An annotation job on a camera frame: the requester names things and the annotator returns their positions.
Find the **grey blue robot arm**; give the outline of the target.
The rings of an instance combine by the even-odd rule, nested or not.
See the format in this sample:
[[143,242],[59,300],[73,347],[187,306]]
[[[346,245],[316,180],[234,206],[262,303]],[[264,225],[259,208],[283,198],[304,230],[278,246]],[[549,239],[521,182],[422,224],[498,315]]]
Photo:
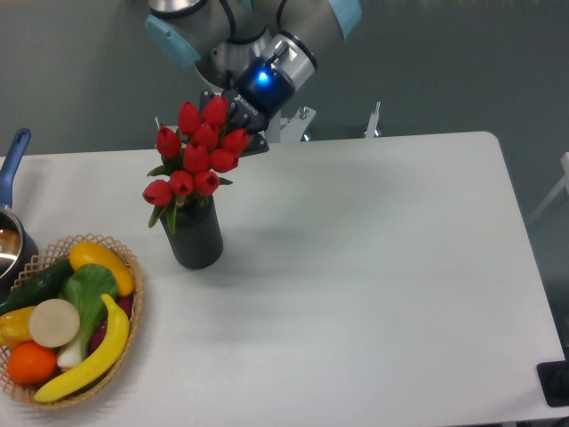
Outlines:
[[348,38],[363,15],[358,1],[151,1],[145,28],[166,58],[192,67],[229,101],[229,122],[252,136],[247,156],[268,151],[281,110]]

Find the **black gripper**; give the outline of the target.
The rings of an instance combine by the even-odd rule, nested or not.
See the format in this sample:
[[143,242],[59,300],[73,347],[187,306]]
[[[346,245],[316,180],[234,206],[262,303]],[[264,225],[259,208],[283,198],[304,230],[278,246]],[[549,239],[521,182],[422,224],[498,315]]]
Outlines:
[[[256,133],[251,137],[243,157],[268,152],[269,145],[261,131],[294,94],[294,86],[277,68],[265,61],[253,62],[233,86],[222,92],[228,101],[228,129],[245,129]],[[220,95],[204,90],[199,98],[199,110],[220,109]]]

